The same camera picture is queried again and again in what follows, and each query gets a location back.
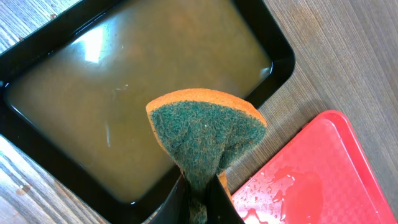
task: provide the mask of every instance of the brown liquid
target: brown liquid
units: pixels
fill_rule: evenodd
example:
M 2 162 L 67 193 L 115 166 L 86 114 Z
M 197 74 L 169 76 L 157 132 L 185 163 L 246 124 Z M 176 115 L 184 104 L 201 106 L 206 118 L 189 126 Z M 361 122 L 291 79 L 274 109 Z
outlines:
M 145 105 L 184 88 L 244 97 L 270 61 L 228 0 L 126 2 L 9 88 L 9 102 L 118 200 L 172 166 Z

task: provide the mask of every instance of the black plastic container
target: black plastic container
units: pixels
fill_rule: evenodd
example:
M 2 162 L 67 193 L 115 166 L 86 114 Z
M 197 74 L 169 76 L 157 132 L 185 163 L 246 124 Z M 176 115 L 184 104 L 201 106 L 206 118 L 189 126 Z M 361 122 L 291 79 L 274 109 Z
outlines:
M 142 200 L 134 205 L 120 203 L 84 169 L 41 136 L 4 98 L 9 83 L 84 34 L 119 2 L 82 0 L 0 55 L 0 134 L 111 223 L 140 223 L 167 198 L 180 176 L 177 167 L 165 175 Z M 295 65 L 294 53 L 262 0 L 231 2 L 272 60 L 271 74 L 246 97 L 258 108 L 291 76 Z

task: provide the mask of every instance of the red plastic tray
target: red plastic tray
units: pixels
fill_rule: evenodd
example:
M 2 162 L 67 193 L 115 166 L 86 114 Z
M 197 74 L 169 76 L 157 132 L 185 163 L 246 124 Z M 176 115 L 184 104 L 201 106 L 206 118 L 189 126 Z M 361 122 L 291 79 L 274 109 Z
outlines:
M 234 195 L 245 223 L 397 223 L 348 118 L 325 111 Z

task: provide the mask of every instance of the sponge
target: sponge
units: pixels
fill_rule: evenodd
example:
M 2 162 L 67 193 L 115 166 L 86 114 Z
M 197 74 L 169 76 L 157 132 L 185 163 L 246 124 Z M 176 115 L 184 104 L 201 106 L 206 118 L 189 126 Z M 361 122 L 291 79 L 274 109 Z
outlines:
M 151 101 L 146 110 L 158 143 L 181 168 L 194 195 L 266 133 L 267 123 L 253 105 L 216 90 L 175 91 Z M 205 222 L 205 206 L 193 198 L 191 223 Z

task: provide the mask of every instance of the wooden table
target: wooden table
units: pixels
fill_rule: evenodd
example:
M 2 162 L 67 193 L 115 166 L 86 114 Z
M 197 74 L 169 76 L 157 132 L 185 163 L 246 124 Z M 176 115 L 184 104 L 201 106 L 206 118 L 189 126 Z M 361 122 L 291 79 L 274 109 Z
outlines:
M 2 0 L 0 50 L 73 2 Z M 238 189 L 318 113 L 336 109 L 351 120 L 398 217 L 398 1 L 265 2 L 297 63 L 290 80 L 261 107 L 269 132 L 228 169 L 229 188 Z M 104 222 L 18 149 L 1 140 L 0 152 L 0 223 Z

